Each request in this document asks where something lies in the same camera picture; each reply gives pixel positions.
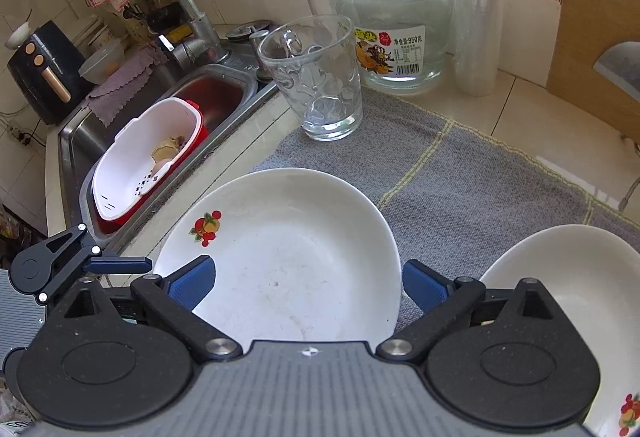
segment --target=wooden board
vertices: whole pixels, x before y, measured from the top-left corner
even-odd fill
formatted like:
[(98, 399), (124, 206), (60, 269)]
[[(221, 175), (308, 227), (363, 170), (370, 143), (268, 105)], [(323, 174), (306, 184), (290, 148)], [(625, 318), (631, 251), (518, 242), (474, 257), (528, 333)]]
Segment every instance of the wooden board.
[(628, 40), (640, 41), (640, 0), (562, 0), (546, 88), (640, 142), (640, 103), (593, 69)]

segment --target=blue gripper pad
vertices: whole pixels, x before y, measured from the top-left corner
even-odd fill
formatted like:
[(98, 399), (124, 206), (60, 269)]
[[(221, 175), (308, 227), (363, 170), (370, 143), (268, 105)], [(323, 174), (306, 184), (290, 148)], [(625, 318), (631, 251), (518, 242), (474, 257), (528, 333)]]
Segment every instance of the blue gripper pad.
[(447, 283), (449, 280), (433, 272), (434, 276), (422, 271), (419, 266), (424, 264), (414, 260), (409, 260), (402, 268), (402, 286), (404, 292), (415, 302), (415, 304), (427, 312), (436, 305), (444, 302), (449, 296)]
[(94, 274), (144, 274), (153, 268), (146, 257), (92, 257), (82, 270)]
[(193, 311), (213, 289), (216, 265), (207, 255), (200, 255), (164, 279), (163, 289), (170, 298)]

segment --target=air fryer handle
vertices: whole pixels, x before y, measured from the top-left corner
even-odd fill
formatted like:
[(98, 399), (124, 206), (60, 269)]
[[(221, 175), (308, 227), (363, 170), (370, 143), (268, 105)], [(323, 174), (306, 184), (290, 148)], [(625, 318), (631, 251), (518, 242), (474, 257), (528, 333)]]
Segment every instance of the air fryer handle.
[(65, 84), (60, 81), (56, 74), (51, 70), (51, 67), (46, 67), (46, 69), (42, 71), (42, 77), (63, 103), (69, 103), (69, 101), (71, 101), (70, 92), (66, 90)]

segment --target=jar label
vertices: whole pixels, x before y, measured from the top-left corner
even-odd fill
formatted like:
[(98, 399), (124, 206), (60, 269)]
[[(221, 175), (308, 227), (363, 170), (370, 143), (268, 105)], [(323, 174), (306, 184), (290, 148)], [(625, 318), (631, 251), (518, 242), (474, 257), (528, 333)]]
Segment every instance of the jar label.
[(424, 63), (425, 26), (355, 30), (356, 53), (363, 69), (383, 76), (417, 76)]

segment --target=faucet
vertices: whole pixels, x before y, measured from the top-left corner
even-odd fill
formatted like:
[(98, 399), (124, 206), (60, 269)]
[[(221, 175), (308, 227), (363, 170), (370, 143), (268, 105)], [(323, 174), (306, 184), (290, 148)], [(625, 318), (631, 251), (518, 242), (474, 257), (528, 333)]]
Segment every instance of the faucet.
[(180, 66), (187, 68), (201, 56), (206, 56), (213, 63), (225, 59), (228, 51), (222, 47), (220, 37), (207, 15), (198, 9), (193, 0), (178, 0), (178, 2), (189, 17), (189, 26), (194, 36), (176, 46), (172, 51)]

